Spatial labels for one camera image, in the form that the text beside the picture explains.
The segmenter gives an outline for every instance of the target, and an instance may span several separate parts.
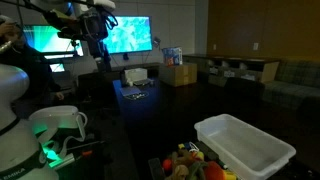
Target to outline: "white wall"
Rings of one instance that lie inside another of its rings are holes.
[[[151,16],[152,35],[161,39],[161,48],[181,46],[184,54],[195,52],[195,2],[196,0],[114,0],[117,9],[114,15],[141,15]],[[0,12],[14,19],[19,19],[15,6],[0,3]],[[44,24],[40,14],[22,8],[25,24]],[[129,61],[122,60],[122,55],[114,55],[111,66],[125,66],[151,62],[162,62],[162,52],[154,48],[150,52],[130,53]],[[74,68],[74,74],[86,74],[96,69],[91,56],[76,59],[74,65],[67,65],[69,69]]]
[[[208,5],[209,0],[196,1],[195,53],[197,54],[207,53]]]

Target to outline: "monitor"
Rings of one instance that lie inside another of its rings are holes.
[[[63,64],[50,64],[50,68],[52,72],[64,72]]]
[[[152,50],[150,17],[116,16],[118,26],[103,40],[110,54]]]
[[[58,37],[59,30],[52,26],[26,25],[23,28],[27,43],[32,48],[42,53],[60,52],[59,55],[47,55],[47,59],[73,57],[73,54],[63,52],[72,52],[74,47],[70,39]],[[83,56],[83,50],[79,40],[76,41],[79,46],[76,47],[77,54]]]

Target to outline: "wall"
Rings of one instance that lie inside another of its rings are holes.
[[[208,30],[208,5],[209,0],[196,1],[196,30],[195,30],[195,53],[207,53],[207,30]]]
[[[314,0],[210,0],[207,51],[319,60],[319,6]]]
[[[161,48],[181,46],[184,54],[195,52],[195,1],[196,0],[114,0],[117,9],[114,15],[151,16],[152,35],[161,39]],[[16,7],[0,3],[0,12],[18,19]],[[22,8],[25,24],[43,24],[38,13]],[[129,61],[122,55],[113,55],[111,66],[162,62],[162,52],[154,48],[150,54],[130,53]],[[75,75],[86,74],[96,69],[91,56],[78,58],[74,64],[67,64]]]

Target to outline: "plastic tub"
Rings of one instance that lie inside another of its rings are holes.
[[[198,140],[246,180],[269,178],[296,154],[289,144],[228,114],[198,122],[195,129]]]

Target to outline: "sofa cushion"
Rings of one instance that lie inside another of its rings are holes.
[[[320,63],[314,61],[282,61],[277,81],[320,88]]]
[[[287,82],[272,81],[266,83],[263,100],[290,109],[297,109],[307,96],[320,97],[320,89]]]

